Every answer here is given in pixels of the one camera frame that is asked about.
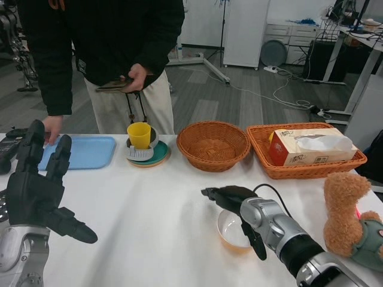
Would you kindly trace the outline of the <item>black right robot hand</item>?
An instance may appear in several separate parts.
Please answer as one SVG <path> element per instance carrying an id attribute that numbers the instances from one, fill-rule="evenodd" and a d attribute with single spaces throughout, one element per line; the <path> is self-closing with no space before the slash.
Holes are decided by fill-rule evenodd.
<path id="1" fill-rule="evenodd" d="M 240 213 L 242 202 L 246 199 L 257 197 L 258 195 L 248 188 L 235 185 L 221 188 L 205 188 L 201 190 L 201 193 L 214 201 L 219 207 L 239 216 L 243 234 L 248 237 L 250 246 L 254 249 L 258 258 L 264 261 L 267 258 L 267 253 L 261 235 L 253 230 Z"/>

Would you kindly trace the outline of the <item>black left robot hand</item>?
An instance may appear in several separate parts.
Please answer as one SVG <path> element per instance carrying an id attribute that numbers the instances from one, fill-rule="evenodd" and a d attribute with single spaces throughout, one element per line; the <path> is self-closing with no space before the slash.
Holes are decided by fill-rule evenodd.
<path id="1" fill-rule="evenodd" d="M 45 127 L 34 120 L 17 151 L 17 165 L 5 190 L 5 203 L 11 225 L 36 225 L 84 243 L 97 242 L 96 233 L 75 218 L 75 213 L 60 207 L 68 171 L 72 139 L 63 135 L 51 154 L 46 175 L 38 173 L 44 153 Z"/>

